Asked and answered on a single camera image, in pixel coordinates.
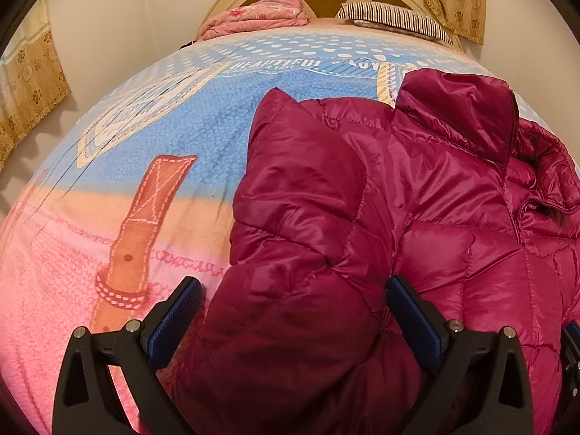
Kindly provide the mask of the beige floral left curtain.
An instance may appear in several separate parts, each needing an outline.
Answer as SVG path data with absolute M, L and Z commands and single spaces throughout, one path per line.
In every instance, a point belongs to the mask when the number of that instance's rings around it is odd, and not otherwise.
M 70 93 L 51 33 L 47 0 L 37 0 L 1 55 L 0 163 Z

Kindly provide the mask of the pink folded blanket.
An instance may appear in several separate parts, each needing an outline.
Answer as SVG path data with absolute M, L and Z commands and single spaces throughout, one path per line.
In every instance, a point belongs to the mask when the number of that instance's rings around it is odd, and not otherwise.
M 213 40 L 234 33 L 305 26 L 309 22 L 303 0 L 260 0 L 208 18 L 200 26 L 196 41 Z

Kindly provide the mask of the magenta puffer down jacket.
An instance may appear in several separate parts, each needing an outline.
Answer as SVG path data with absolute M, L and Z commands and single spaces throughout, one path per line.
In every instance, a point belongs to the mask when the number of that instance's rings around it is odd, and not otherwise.
M 170 395 L 199 434 L 391 434 L 426 377 L 385 303 L 512 327 L 550 432 L 579 316 L 579 178 L 502 80 L 421 69 L 394 105 L 258 104 L 230 266 Z

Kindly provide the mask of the striped pillow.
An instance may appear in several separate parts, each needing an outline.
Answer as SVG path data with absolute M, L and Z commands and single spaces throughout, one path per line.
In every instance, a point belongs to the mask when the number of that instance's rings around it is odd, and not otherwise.
M 388 3 L 376 1 L 343 3 L 335 16 L 353 24 L 361 22 L 399 33 L 411 33 L 425 40 L 454 44 L 454 39 L 445 28 L 431 16 Z

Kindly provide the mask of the blue pink patterned bedspread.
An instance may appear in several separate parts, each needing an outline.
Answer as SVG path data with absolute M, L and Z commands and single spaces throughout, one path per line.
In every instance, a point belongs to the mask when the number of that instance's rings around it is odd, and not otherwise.
M 391 106 L 405 76 L 421 69 L 494 78 L 463 55 L 406 36 L 271 29 L 197 42 L 92 107 L 1 229 L 1 381 L 32 428 L 52 430 L 60 365 L 77 326 L 121 330 L 193 276 L 203 305 L 160 374 L 170 395 L 230 266 L 234 196 L 254 114 L 271 90 L 297 101 Z

